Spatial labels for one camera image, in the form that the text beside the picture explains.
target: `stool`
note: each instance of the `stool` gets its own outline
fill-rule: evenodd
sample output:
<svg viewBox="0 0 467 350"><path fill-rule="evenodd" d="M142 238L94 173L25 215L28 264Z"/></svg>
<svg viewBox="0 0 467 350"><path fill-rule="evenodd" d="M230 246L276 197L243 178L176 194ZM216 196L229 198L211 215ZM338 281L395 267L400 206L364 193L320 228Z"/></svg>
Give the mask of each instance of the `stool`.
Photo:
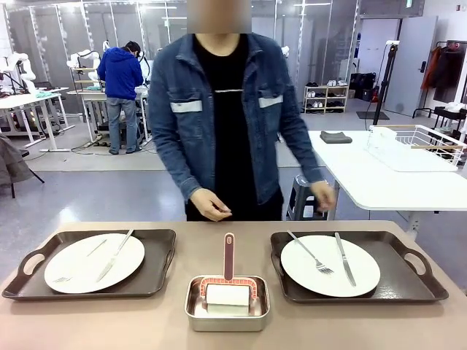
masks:
<svg viewBox="0 0 467 350"><path fill-rule="evenodd" d="M313 207L312 217L304 217L306 206ZM290 218L292 221L327 220L328 213L320 213L317 209L318 203L309 189L308 181L302 175L295 176L286 218Z"/></svg>

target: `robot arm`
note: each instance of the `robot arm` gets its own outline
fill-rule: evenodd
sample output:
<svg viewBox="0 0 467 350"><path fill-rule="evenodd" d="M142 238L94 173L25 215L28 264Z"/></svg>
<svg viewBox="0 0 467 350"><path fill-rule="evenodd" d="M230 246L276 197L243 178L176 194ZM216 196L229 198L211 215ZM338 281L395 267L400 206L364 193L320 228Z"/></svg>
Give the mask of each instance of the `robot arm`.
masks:
<svg viewBox="0 0 467 350"><path fill-rule="evenodd" d="M77 53L74 53L70 56L70 60L66 62L66 65L70 68L82 68L80 64L80 58L92 59L93 60L93 68L97 69L101 62L101 56L97 51L91 50L83 50ZM94 86L100 86L99 84L99 76L97 71L90 71L88 73L89 79L93 80Z"/></svg>
<svg viewBox="0 0 467 350"><path fill-rule="evenodd" d="M36 79L36 75L32 71L28 55L25 53L14 52L10 57L8 57L8 62L8 66L0 69L0 73L11 73L15 70L16 64L21 62L23 64L24 73L21 73L20 77L26 84L29 93L35 94L37 90L32 80Z"/></svg>
<svg viewBox="0 0 467 350"><path fill-rule="evenodd" d="M144 52L139 53L139 64L141 65L141 72L143 74L143 85L149 84L149 79L151 76L151 64L147 61L146 55Z"/></svg>

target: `white plate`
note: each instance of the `white plate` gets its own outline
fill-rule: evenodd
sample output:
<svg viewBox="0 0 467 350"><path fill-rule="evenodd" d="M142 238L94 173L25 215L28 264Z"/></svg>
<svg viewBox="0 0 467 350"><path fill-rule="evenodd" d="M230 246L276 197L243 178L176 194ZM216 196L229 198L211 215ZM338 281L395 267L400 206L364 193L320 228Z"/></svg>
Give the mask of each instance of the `white plate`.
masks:
<svg viewBox="0 0 467 350"><path fill-rule="evenodd" d="M47 264L44 272L45 283L57 292L81 294L95 292L126 279L144 259L144 246L133 236L126 241L107 275L96 281L124 238L125 235L121 233L108 233L73 243ZM107 241L86 257L104 239ZM54 282L70 274L73 278L69 281Z"/></svg>
<svg viewBox="0 0 467 350"><path fill-rule="evenodd" d="M285 272L302 287L331 297L350 298L370 292L378 285L380 272L377 262L354 243L341 240L356 287L347 278L334 237L304 236L299 239L320 262L334 271L329 275L319 272L305 249L291 241L282 250L280 259Z"/></svg>

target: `person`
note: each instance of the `person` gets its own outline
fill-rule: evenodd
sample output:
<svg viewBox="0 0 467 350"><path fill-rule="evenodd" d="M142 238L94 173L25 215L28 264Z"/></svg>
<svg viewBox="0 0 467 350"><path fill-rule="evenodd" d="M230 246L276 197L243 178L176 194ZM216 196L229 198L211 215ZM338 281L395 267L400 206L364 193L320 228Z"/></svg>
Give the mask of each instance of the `person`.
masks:
<svg viewBox="0 0 467 350"><path fill-rule="evenodd" d="M238 34L245 31L242 2L197 1L189 29L204 34L171 43L153 64L149 120L158 154L185 198L187 221L280 221L278 133L320 209L335 204L281 47L265 36Z"/></svg>
<svg viewBox="0 0 467 350"><path fill-rule="evenodd" d="M137 57L141 48L136 42L128 42L125 47L107 49L97 68L97 74L105 81L107 113L109 115L111 155L120 151L120 112L126 117L126 153L139 152L137 141L138 123L136 120L135 87L143 83L143 74Z"/></svg>

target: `folded towel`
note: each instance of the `folded towel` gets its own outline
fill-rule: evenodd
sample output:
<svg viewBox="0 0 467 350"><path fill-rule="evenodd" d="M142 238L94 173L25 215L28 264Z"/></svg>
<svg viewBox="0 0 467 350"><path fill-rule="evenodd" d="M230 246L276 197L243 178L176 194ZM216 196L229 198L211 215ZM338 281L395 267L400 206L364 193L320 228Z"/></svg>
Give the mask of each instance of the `folded towel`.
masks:
<svg viewBox="0 0 467 350"><path fill-rule="evenodd" d="M345 136L344 133L326 133L325 131L321 131L320 138L326 144L351 144L352 138L349 136Z"/></svg>

